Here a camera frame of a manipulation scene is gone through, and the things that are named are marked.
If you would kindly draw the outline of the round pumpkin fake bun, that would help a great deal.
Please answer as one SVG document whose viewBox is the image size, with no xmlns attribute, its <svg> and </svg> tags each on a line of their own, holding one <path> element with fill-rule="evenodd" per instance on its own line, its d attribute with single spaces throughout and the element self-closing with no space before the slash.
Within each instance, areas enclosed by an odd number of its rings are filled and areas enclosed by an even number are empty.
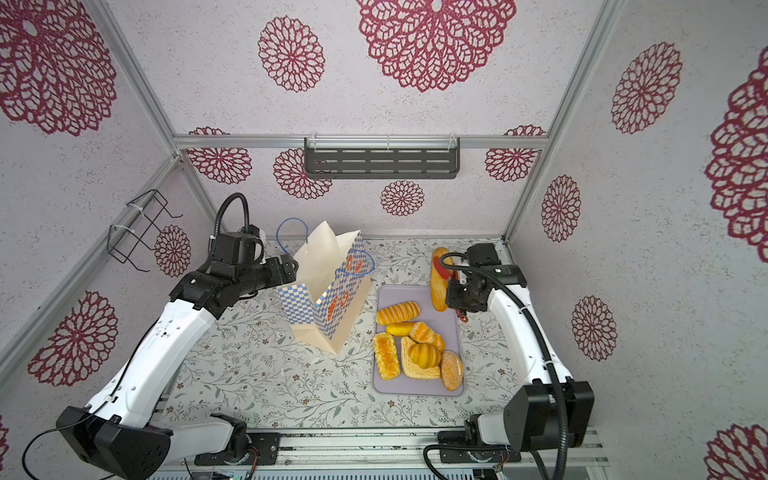
<svg viewBox="0 0 768 480">
<path fill-rule="evenodd" d="M 440 364 L 442 353 L 431 344 L 415 343 L 408 349 L 408 358 L 419 368 L 430 369 Z"/>
</svg>

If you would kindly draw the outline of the blue checkered paper bag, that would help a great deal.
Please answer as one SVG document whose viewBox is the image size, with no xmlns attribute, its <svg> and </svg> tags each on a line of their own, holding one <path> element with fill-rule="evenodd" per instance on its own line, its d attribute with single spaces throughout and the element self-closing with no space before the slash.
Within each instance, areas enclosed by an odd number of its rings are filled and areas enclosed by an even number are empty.
<svg viewBox="0 0 768 480">
<path fill-rule="evenodd" d="M 277 295 L 294 338 L 332 355 L 340 353 L 372 287 L 376 263 L 359 230 L 336 234 L 324 221 L 292 256 L 296 280 Z"/>
</svg>

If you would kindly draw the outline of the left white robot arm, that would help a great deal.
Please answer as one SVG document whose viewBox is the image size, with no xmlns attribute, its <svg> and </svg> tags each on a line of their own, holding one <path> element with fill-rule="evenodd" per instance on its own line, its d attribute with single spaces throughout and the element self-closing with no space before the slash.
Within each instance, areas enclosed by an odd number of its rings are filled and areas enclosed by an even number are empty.
<svg viewBox="0 0 768 480">
<path fill-rule="evenodd" d="M 123 479 L 148 479 L 167 462 L 198 455 L 245 460 L 250 439 L 241 420 L 212 414 L 156 426 L 151 417 L 192 347 L 225 311 L 294 282 L 298 268 L 288 253 L 265 257 L 253 228 L 216 234 L 206 262 L 172 290 L 127 363 L 85 406 L 66 408 L 57 431 L 82 461 Z"/>
</svg>

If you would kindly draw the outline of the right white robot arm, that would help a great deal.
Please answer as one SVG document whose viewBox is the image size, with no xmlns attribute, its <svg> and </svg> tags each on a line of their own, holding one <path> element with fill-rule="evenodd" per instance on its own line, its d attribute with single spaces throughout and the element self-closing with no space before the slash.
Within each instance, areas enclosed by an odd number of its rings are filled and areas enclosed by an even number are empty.
<svg viewBox="0 0 768 480">
<path fill-rule="evenodd" d="M 576 381 L 555 353 L 533 308 L 519 266 L 503 264 L 491 243 L 464 253 L 438 254 L 434 264 L 451 273 L 445 302 L 462 314 L 489 312 L 498 321 L 521 387 L 499 410 L 465 423 L 465 442 L 516 453 L 580 447 L 595 402 L 586 381 Z"/>
</svg>

